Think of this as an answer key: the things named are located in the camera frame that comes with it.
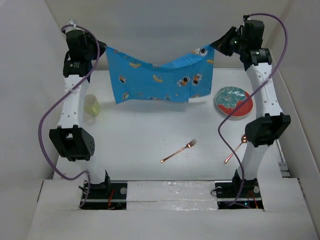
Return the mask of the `blue patterned placemat cloth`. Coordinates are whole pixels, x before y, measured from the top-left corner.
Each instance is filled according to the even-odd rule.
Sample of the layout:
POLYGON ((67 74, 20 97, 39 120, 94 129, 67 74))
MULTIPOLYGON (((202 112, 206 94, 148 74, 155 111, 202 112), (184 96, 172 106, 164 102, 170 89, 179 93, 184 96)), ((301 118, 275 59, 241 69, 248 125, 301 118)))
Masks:
POLYGON ((163 65, 136 59, 111 47, 105 52, 117 104, 128 100, 187 103, 211 93, 215 50, 210 45, 163 65))

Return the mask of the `red and teal plate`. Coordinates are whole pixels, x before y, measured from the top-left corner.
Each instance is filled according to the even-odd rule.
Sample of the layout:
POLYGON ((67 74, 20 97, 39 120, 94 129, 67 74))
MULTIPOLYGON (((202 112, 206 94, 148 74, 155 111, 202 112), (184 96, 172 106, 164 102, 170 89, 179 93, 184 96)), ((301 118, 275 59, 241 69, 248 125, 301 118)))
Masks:
MULTIPOLYGON (((249 96, 249 93, 243 90, 242 88, 235 86, 226 86, 221 88, 217 92, 214 101, 219 110, 221 110, 225 115, 229 115, 249 96)), ((239 110, 232 114, 232 117, 242 118, 248 115, 252 111, 253 106, 253 100, 248 100, 239 110)))

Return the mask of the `light green mug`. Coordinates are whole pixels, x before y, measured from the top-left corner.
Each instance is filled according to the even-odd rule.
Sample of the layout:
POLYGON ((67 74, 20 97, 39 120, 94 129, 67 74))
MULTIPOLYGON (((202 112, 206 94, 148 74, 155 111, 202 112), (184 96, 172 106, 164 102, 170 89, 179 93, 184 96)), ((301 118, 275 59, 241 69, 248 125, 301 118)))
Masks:
POLYGON ((87 94, 84 97, 84 110, 91 116, 98 116, 101 108, 97 97, 93 94, 87 94))

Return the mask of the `copper spoon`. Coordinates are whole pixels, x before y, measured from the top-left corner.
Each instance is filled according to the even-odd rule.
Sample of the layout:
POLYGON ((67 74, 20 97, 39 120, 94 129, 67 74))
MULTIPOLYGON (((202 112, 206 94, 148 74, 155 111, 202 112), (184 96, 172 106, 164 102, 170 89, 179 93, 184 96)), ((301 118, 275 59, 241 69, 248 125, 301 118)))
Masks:
MULTIPOLYGON (((246 144, 248 142, 247 136, 243 135, 241 137, 241 142, 240 144, 233 150, 234 152, 236 152, 243 144, 246 144)), ((234 155, 234 153, 232 152, 225 160, 224 160, 224 164, 227 164, 228 161, 232 158, 232 156, 234 155)))

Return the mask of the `copper fork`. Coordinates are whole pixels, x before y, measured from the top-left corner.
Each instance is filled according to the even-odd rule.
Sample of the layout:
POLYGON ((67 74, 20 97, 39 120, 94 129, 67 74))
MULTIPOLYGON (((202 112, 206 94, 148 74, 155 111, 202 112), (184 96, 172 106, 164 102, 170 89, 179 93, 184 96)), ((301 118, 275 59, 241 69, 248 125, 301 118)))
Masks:
POLYGON ((179 149, 178 151, 176 151, 175 153, 167 156, 166 158, 162 159, 160 161, 160 163, 164 163, 165 161, 167 161, 168 159, 172 158, 173 156, 179 154, 180 152, 184 151, 185 149, 190 149, 192 148, 195 144, 197 143, 196 139, 193 139, 192 141, 190 141, 189 143, 187 143, 184 147, 182 147, 181 149, 179 149))

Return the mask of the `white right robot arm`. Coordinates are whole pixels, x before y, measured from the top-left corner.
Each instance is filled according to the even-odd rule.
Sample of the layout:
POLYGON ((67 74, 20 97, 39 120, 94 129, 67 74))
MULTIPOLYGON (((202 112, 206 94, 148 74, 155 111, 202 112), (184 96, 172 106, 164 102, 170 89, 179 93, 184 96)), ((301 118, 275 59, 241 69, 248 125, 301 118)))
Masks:
POLYGON ((220 39, 210 46, 225 56, 238 54, 250 80, 255 100, 256 119, 245 126, 248 143, 235 175, 240 178, 231 184, 237 197, 249 192, 249 184, 257 178, 262 159, 275 140, 291 123, 279 105, 273 74, 271 52, 262 47, 265 25, 260 20, 247 19, 239 27, 231 27, 220 39))

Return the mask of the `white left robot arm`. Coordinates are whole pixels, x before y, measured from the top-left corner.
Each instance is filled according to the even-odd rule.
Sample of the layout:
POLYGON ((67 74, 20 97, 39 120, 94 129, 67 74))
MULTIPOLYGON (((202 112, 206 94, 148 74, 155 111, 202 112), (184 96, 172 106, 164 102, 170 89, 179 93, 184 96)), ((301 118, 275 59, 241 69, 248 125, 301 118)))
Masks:
POLYGON ((68 96, 63 101, 57 127, 49 131, 49 138, 62 158, 92 174, 90 187, 104 199, 112 191, 110 178, 107 171, 98 167, 92 159, 95 140, 83 128, 83 115, 92 61, 104 53, 106 44, 80 29, 67 31, 65 36, 68 52, 64 58, 63 76, 68 96))

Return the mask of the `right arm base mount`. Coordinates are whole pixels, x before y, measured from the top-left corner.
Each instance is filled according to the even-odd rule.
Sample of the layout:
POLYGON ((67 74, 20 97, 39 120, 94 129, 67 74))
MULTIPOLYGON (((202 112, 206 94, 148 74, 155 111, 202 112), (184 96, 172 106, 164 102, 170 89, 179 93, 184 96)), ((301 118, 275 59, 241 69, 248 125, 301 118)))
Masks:
POLYGON ((239 187, 233 186, 231 181, 215 182, 214 189, 210 194, 216 197, 219 210, 238 209, 264 209, 260 186, 257 182, 253 184, 244 183, 239 193, 239 187))

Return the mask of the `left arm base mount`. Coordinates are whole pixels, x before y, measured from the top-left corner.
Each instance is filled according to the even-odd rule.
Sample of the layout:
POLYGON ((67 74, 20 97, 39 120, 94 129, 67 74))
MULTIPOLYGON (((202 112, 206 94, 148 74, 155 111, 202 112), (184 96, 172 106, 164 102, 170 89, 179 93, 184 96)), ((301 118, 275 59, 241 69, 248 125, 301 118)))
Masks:
POLYGON ((89 194, 85 200, 88 183, 79 187, 82 192, 80 209, 82 210, 126 210, 128 183, 126 181, 112 181, 107 188, 91 184, 89 194))

